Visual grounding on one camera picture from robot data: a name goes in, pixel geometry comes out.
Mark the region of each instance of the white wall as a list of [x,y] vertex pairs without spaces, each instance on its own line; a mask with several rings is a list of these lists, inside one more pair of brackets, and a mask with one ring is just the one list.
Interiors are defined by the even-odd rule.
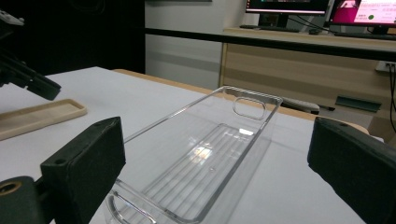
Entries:
[[[146,2],[146,27],[165,30],[221,34],[226,1]],[[146,73],[214,90],[218,87],[221,43],[146,35]]]

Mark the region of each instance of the handle cutout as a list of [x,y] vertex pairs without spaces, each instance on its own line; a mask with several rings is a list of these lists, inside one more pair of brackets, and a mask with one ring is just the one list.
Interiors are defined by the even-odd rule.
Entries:
[[[248,108],[244,105],[252,105],[253,107],[261,108],[262,110],[252,110],[251,108]],[[261,120],[265,117],[265,110],[265,103],[256,99],[248,97],[237,97],[233,101],[233,112],[235,112],[239,116]]]
[[108,196],[107,198],[107,205],[108,205],[108,209],[110,210],[110,213],[113,215],[113,217],[122,224],[131,224],[129,221],[127,221],[123,215],[120,213],[119,209],[116,206],[116,202],[115,202],[115,198],[119,199],[122,203],[126,204],[128,207],[133,208],[137,213],[139,213],[140,215],[142,215],[143,217],[148,218],[148,220],[150,221],[150,223],[152,224],[156,224],[157,221],[154,219],[154,217],[146,212],[143,209],[140,209],[139,207],[137,207],[134,203],[131,203],[130,201],[128,201],[126,198],[122,197],[121,195],[119,195],[116,191],[111,190],[110,196]]

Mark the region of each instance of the monitor screen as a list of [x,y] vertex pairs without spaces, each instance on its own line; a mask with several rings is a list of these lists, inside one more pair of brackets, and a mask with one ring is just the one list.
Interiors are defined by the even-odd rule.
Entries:
[[329,0],[247,0],[246,13],[325,15]]
[[334,0],[329,23],[396,27],[396,0]]

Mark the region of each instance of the wooden tray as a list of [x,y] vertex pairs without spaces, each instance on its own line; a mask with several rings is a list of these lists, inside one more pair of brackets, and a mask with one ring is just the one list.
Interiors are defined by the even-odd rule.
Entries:
[[71,99],[0,114],[0,141],[87,114],[87,108]]

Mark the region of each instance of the black foam block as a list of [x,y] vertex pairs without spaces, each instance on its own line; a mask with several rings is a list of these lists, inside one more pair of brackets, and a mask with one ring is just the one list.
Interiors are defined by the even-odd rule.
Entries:
[[316,118],[308,163],[366,223],[396,223],[396,149]]
[[55,221],[89,223],[125,164],[120,118],[90,126],[41,164]]

